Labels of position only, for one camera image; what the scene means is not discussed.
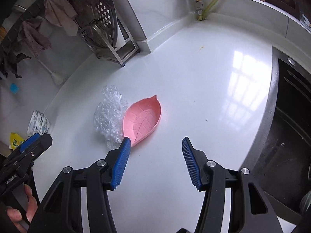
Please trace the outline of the person's left hand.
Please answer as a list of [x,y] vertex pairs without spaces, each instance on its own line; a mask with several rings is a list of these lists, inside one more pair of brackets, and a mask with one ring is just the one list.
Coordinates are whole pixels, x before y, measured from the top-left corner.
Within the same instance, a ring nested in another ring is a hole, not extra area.
[[[29,185],[24,184],[24,192],[27,195],[27,210],[26,210],[26,217],[29,222],[32,221],[37,209],[38,204],[36,199],[33,197],[32,189]],[[19,232],[27,233],[27,229],[21,224],[21,221],[23,221],[22,214],[18,209],[14,209],[10,206],[6,207],[6,214],[10,218],[10,220],[13,222],[13,224],[16,226],[16,228],[19,230]]]

